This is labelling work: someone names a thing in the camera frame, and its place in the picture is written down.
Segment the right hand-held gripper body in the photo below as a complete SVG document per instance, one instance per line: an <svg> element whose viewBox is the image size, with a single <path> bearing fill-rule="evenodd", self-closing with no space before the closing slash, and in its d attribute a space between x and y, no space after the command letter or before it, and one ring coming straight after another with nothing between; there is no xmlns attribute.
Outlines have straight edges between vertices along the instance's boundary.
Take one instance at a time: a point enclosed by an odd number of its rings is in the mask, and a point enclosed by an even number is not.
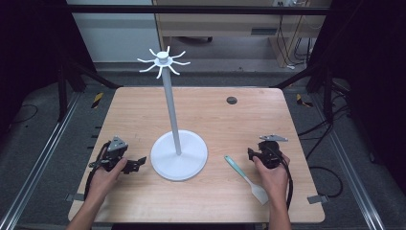
<svg viewBox="0 0 406 230"><path fill-rule="evenodd" d="M282 157L280 145L278 143L279 137L274 135L260 136L261 142L258 143L260 153L257 155L258 160L267 169L275 169L282 165L285 169L287 163Z"/></svg>

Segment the black metal stand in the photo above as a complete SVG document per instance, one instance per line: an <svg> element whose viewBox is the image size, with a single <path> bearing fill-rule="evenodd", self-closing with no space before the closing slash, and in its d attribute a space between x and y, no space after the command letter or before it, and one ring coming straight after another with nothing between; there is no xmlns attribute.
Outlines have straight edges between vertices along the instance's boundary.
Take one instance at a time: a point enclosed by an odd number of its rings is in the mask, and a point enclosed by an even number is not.
<svg viewBox="0 0 406 230"><path fill-rule="evenodd" d="M119 84L103 78L96 71L90 70L77 62L63 62L57 70L59 99L59 116L57 120L59 122L61 122L68 113L66 83L69 83L75 92L82 92L86 87L86 84L81 77L82 75L85 75L110 89L118 89L121 87Z"/></svg>
<svg viewBox="0 0 406 230"><path fill-rule="evenodd" d="M310 77L306 85L306 91L309 93L314 93L319 90L321 87L323 89L323 114L327 119L329 124L333 123L333 111L332 111L332 73L329 67L325 64L313 64L307 66L303 71L284 80L281 83L274 85L274 88L284 89L288 85L303 79L304 77Z"/></svg>

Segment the person's left hand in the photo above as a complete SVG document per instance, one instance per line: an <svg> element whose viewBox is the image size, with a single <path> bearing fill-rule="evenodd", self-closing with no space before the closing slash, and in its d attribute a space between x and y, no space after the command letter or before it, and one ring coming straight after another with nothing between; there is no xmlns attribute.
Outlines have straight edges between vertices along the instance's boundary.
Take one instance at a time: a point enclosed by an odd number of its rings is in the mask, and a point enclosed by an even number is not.
<svg viewBox="0 0 406 230"><path fill-rule="evenodd" d="M85 200L93 202L104 200L109 191L114 187L126 163L127 159L122 158L110 172L104 168L97 169L93 175Z"/></svg>

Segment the yellow black striped tape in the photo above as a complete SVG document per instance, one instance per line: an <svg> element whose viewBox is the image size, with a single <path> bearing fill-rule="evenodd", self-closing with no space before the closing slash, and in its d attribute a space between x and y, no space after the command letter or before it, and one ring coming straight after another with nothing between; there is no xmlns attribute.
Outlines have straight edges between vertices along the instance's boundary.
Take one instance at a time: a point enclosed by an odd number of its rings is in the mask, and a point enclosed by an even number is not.
<svg viewBox="0 0 406 230"><path fill-rule="evenodd" d="M296 102L297 104L306 106L306 107L313 107L313 103L306 103L303 101L302 96L300 94L296 95Z"/></svg>
<svg viewBox="0 0 406 230"><path fill-rule="evenodd" d="M99 103L100 103L100 101L102 99L102 96L103 96L102 92L97 93L97 95L95 96L95 99L94 99L94 101L93 101L93 103L91 105L91 108L97 108L98 107L98 105L99 105Z"/></svg>

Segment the teal handled white spatula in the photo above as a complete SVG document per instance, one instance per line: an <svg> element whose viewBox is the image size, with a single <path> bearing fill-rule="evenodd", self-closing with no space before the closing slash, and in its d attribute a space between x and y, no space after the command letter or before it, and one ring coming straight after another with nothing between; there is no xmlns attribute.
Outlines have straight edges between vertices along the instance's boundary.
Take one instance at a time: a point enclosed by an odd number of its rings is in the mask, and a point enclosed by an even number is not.
<svg viewBox="0 0 406 230"><path fill-rule="evenodd" d="M268 202L268 196L265 190L260 185L253 183L229 155L225 155L224 159L249 184L253 196L259 201L259 203L261 205L266 204Z"/></svg>

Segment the white hook rack stand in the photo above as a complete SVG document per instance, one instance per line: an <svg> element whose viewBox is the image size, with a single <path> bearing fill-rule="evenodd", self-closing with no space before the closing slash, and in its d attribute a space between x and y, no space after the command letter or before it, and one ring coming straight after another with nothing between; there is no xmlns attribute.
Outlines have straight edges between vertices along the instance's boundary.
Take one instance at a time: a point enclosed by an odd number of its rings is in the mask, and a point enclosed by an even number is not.
<svg viewBox="0 0 406 230"><path fill-rule="evenodd" d="M179 76L179 73L172 67L173 64L188 65L187 62L177 61L186 52L183 51L177 56L172 56L170 46L165 51L158 53L149 51L154 59L139 58L139 61L151 64L147 69L141 70L141 73L149 72L153 68L159 69L156 79L163 81L171 126L171 131L163 134L153 144L150 162L153 169L166 180L186 181L203 170L209 155L203 138L190 130L180 129L177 123L170 74Z"/></svg>

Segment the aluminium floor rail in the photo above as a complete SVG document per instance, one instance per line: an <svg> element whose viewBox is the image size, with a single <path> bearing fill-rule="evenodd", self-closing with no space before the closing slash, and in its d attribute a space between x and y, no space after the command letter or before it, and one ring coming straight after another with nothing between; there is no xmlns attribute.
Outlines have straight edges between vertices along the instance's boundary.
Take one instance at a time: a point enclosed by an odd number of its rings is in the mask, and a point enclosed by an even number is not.
<svg viewBox="0 0 406 230"><path fill-rule="evenodd" d="M68 103L66 114L63 115L61 120L56 123L52 134L48 138L44 148L35 161L33 168L28 174L28 177L19 190L16 198L13 200L11 207L0 220L0 230L13 230L16 223L19 221L28 201L34 192L35 187L38 184L38 181L47 167L49 160L54 154L62 134L71 120L72 114L77 108L80 96L81 94L77 92L72 94L72 99Z"/></svg>
<svg viewBox="0 0 406 230"><path fill-rule="evenodd" d="M355 203L368 228L370 230L386 230L385 224L383 223L381 216L378 214L360 175L350 162L344 145L340 141L337 132L334 130L336 127L335 122L339 121L339 116L342 116L343 114L344 112L339 109L332 111L333 125L332 130L328 133L328 140L332 145L337 162L347 180L352 196L355 199Z"/></svg>

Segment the white cabinet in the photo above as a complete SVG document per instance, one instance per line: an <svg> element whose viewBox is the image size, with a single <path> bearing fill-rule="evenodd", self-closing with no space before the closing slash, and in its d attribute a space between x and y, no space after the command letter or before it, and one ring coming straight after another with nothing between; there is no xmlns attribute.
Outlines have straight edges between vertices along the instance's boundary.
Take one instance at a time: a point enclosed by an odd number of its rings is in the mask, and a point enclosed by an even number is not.
<svg viewBox="0 0 406 230"><path fill-rule="evenodd" d="M94 62L135 62L160 50L153 14L74 13Z"/></svg>

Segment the black horizontal crossbar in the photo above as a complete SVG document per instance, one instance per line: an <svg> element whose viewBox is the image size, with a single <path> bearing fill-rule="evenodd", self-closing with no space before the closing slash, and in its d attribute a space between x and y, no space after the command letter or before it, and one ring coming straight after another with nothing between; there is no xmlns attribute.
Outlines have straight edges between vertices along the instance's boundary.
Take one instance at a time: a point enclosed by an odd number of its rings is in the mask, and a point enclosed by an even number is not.
<svg viewBox="0 0 406 230"><path fill-rule="evenodd" d="M330 8L227 7L227 6L143 6L68 5L71 12L83 13L183 13L183 14L275 14L328 15Z"/></svg>

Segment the person's right hand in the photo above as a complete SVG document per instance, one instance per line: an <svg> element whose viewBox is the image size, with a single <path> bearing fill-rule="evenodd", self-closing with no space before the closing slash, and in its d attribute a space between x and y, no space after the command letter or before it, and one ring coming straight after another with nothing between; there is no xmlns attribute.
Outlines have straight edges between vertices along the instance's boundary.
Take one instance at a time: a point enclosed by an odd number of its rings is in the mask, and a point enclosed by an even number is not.
<svg viewBox="0 0 406 230"><path fill-rule="evenodd" d="M286 169L279 165L275 169L267 169L260 161L254 162L261 177L262 186L268 195L269 202L284 201L286 203L286 190L288 175Z"/></svg>

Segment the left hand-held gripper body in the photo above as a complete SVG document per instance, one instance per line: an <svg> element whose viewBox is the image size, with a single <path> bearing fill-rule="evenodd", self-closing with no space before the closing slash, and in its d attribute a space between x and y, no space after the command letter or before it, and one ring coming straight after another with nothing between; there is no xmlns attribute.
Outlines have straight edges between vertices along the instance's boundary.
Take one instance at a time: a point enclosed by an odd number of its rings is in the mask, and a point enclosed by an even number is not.
<svg viewBox="0 0 406 230"><path fill-rule="evenodd" d="M124 153L128 149L128 144L119 136L114 136L111 141L105 143L94 162L91 162L89 168L103 167L110 172L115 168L117 163L123 158Z"/></svg>

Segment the light wooden desk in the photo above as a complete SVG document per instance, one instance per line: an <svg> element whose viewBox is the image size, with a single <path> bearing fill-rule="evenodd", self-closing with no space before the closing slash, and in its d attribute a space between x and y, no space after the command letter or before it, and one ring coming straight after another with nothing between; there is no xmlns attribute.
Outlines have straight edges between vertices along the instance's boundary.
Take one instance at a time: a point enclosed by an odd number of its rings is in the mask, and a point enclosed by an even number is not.
<svg viewBox="0 0 406 230"><path fill-rule="evenodd" d="M152 0L155 6L328 8L332 0ZM155 15L161 37L265 36L281 67L295 65L301 38L316 38L322 15L167 14Z"/></svg>

